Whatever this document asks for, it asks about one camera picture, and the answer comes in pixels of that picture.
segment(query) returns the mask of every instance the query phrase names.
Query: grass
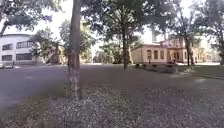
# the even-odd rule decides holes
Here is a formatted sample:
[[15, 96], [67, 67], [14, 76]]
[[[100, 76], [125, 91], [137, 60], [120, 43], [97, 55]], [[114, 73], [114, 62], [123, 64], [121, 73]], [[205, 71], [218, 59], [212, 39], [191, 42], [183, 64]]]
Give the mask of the grass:
[[[187, 66], [179, 66], [178, 71], [183, 72], [187, 69]], [[193, 73], [196, 75], [209, 75], [214, 77], [224, 77], [224, 67], [220, 65], [196, 65], [192, 68]]]

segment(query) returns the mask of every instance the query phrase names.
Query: building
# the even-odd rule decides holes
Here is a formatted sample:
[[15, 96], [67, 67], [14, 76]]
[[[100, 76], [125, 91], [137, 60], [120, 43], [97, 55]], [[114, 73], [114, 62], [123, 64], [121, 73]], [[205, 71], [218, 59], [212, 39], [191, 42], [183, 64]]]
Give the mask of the building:
[[[192, 51], [194, 62], [212, 61], [211, 53], [203, 48], [193, 48]], [[132, 59], [135, 64], [187, 63], [187, 58], [185, 41], [181, 39], [142, 44], [132, 49]]]
[[30, 50], [32, 43], [28, 40], [31, 35], [8, 34], [0, 37], [0, 62], [20, 64], [35, 64]]

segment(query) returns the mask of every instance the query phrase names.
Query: ground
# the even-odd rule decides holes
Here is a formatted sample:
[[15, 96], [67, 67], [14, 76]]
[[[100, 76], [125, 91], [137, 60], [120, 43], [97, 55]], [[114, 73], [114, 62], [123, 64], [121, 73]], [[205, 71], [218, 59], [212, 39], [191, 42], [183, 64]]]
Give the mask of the ground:
[[[28, 84], [21, 86], [23, 90], [29, 90], [21, 91], [27, 93], [28, 96], [28, 94], [31, 95], [31, 92], [38, 93], [38, 91], [34, 91], [40, 90], [38, 88], [46, 89], [45, 86], [39, 86], [36, 82], [42, 83], [41, 81], [46, 81], [47, 78], [49, 78], [48, 82], [51, 84], [54, 80], [58, 80], [58, 84], [65, 84], [67, 80], [64, 76], [65, 71], [65, 67], [45, 67], [18, 69], [11, 72], [14, 74], [17, 72], [20, 74], [17, 76], [23, 79], [16, 79], [17, 83], [24, 81], [24, 79], [26, 81], [28, 78], [30, 82], [35, 82], [34, 85], [29, 85], [30, 88]], [[8, 82], [5, 83], [6, 86], [1, 84], [1, 88], [13, 90], [15, 88], [13, 82], [10, 83], [10, 80]], [[42, 124], [49, 126], [46, 122], [56, 121], [60, 123], [58, 127], [65, 124], [67, 127], [84, 128], [220, 128], [224, 126], [224, 81], [222, 80], [194, 77], [186, 74], [156, 73], [133, 67], [124, 71], [121, 66], [95, 65], [82, 66], [81, 83], [84, 88], [84, 100], [82, 102], [65, 97], [47, 98], [45, 101], [40, 100], [34, 103], [25, 102], [18, 110], [5, 113], [2, 118], [3, 123], [8, 127], [28, 127], [15, 122], [15, 119], [19, 120], [18, 117], [21, 117], [21, 115], [15, 114], [19, 111], [25, 116], [23, 119], [26, 121], [23, 121], [23, 123], [34, 122], [33, 120], [39, 119], [39, 116], [45, 120], [42, 121], [45, 122]], [[21, 92], [14, 90], [14, 93], [18, 93], [18, 95], [21, 95], [19, 94]], [[27, 112], [23, 111], [24, 108], [26, 108], [26, 111], [29, 110], [28, 113], [37, 117], [26, 115]], [[38, 109], [41, 110], [38, 114], [36, 113], [37, 108], [41, 108]]]

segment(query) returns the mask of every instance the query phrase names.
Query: road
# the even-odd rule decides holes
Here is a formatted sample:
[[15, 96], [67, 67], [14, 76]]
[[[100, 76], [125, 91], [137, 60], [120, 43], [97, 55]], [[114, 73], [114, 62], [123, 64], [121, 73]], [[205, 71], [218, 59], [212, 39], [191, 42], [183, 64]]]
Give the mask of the road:
[[66, 82], [62, 66], [26, 67], [0, 70], [0, 110]]

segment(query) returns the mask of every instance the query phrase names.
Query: wall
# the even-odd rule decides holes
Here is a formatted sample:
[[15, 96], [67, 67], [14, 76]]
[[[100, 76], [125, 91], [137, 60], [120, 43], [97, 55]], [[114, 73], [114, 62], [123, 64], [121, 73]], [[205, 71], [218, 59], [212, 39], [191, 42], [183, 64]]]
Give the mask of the wall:
[[[0, 37], [0, 61], [2, 62], [3, 55], [12, 55], [13, 61], [16, 61], [16, 54], [23, 54], [23, 53], [30, 53], [31, 48], [21, 48], [16, 49], [17, 42], [25, 42], [30, 39], [30, 35], [23, 35], [23, 34], [10, 34], [4, 35]], [[12, 50], [2, 50], [2, 46], [6, 44], [12, 44]], [[28, 63], [33, 62], [35, 59], [32, 60], [23, 60], [23, 61], [16, 61], [21, 63]]]
[[[157, 48], [157, 47], [143, 47], [143, 62], [144, 63], [148, 63], [149, 59], [148, 59], [148, 50], [151, 50], [151, 60], [150, 62], [155, 62], [155, 63], [166, 63], [167, 62], [167, 49], [165, 48]], [[154, 51], [157, 50], [158, 51], [158, 59], [154, 58]], [[164, 59], [161, 59], [161, 55], [160, 55], [160, 51], [164, 51]]]
[[132, 60], [134, 64], [138, 64], [142, 62], [142, 55], [141, 55], [141, 47], [138, 49], [135, 49], [131, 52]]

